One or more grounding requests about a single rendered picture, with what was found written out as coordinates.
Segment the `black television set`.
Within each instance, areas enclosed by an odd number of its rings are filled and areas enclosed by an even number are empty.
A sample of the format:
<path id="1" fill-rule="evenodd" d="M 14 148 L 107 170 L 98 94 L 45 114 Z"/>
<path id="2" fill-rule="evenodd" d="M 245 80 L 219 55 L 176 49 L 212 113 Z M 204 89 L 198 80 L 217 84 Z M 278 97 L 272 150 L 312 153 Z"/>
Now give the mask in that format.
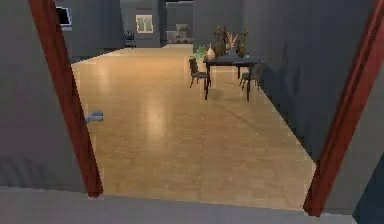
<path id="1" fill-rule="evenodd" d="M 72 24 L 69 9 L 65 7 L 56 8 L 61 26 L 70 26 Z"/>

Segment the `red door frame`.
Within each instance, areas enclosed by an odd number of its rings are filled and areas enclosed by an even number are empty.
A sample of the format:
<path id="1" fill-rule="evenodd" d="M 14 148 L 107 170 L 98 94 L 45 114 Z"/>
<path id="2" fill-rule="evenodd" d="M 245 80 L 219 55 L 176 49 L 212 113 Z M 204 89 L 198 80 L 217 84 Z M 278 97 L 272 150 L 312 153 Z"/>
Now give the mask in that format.
<path id="1" fill-rule="evenodd" d="M 86 192 L 90 197 L 97 197 L 103 193 L 103 186 L 54 0 L 27 1 Z M 320 216 L 325 208 L 325 202 L 340 171 L 374 82 L 382 69 L 384 69 L 384 0 L 375 0 L 303 204 L 304 211 L 310 216 Z"/>

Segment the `framed wall picture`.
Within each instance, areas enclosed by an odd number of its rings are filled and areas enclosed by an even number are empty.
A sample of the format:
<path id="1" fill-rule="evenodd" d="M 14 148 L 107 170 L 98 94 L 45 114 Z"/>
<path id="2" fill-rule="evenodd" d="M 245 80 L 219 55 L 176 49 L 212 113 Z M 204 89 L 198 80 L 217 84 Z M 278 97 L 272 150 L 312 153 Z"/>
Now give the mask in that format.
<path id="1" fill-rule="evenodd" d="M 137 15 L 136 16 L 136 26 L 138 33 L 152 33 L 153 32 L 153 23 L 151 15 Z"/>

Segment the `green house plant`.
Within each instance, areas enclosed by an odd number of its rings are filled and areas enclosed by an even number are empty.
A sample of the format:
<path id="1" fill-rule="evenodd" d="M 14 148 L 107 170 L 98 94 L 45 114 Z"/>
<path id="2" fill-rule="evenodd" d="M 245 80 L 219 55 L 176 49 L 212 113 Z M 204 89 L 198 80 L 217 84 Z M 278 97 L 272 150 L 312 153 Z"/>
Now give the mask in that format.
<path id="1" fill-rule="evenodd" d="M 209 47 L 207 45 L 199 46 L 194 53 L 194 57 L 197 60 L 204 58 L 208 49 L 209 49 Z"/>

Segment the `dark wooden chair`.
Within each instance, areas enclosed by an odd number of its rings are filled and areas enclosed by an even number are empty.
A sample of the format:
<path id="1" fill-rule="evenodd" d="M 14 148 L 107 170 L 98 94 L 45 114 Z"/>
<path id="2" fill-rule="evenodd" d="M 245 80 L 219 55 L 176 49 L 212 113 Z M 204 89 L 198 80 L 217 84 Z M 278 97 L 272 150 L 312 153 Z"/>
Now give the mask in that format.
<path id="1" fill-rule="evenodd" d="M 210 84 L 208 81 L 208 74 L 206 72 L 202 72 L 198 68 L 198 63 L 195 58 L 189 59 L 189 67 L 191 71 L 191 83 L 190 85 L 193 85 L 194 83 L 199 83 L 201 79 L 204 80 L 205 88 L 207 88 Z"/>
<path id="2" fill-rule="evenodd" d="M 264 73 L 265 67 L 266 62 L 264 60 L 260 60 L 258 64 L 249 67 L 246 73 L 241 74 L 239 85 L 244 87 L 247 80 L 252 80 L 255 82 L 257 89 L 260 89 L 260 80 L 262 74 Z"/>

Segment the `brown statue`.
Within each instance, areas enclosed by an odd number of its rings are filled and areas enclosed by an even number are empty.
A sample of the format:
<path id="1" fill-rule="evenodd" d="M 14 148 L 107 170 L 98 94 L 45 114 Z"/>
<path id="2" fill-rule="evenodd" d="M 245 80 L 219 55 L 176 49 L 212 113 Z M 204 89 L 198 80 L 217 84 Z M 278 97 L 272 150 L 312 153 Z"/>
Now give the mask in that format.
<path id="1" fill-rule="evenodd" d="M 246 38 L 247 38 L 248 32 L 246 29 L 244 29 L 238 37 L 237 42 L 237 55 L 240 58 L 243 58 L 246 54 Z"/>
<path id="2" fill-rule="evenodd" d="M 226 28 L 222 28 L 218 25 L 215 32 L 214 44 L 214 52 L 217 57 L 223 56 L 226 53 L 226 37 Z"/>

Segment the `dark dining table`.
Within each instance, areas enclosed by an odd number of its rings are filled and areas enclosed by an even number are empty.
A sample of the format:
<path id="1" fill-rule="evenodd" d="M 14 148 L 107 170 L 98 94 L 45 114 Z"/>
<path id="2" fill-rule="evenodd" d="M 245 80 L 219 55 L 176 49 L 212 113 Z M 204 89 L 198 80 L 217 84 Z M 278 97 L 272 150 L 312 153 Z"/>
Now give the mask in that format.
<path id="1" fill-rule="evenodd" d="M 241 67 L 253 67 L 261 63 L 261 60 L 255 56 L 239 57 L 234 54 L 215 57 L 212 59 L 205 58 L 203 63 L 206 65 L 207 79 L 205 81 L 205 99 L 208 99 L 209 87 L 211 86 L 210 68 L 212 66 L 235 66 L 238 69 Z"/>

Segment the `black chair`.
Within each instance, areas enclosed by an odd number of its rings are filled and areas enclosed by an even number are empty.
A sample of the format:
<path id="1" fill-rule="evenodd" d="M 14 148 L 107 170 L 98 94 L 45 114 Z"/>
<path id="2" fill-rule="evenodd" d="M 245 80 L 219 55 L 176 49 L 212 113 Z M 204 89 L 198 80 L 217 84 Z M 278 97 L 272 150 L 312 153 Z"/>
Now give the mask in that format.
<path id="1" fill-rule="evenodd" d="M 131 48 L 136 47 L 135 35 L 133 31 L 127 31 L 125 33 L 125 44 L 127 47 L 131 47 Z"/>

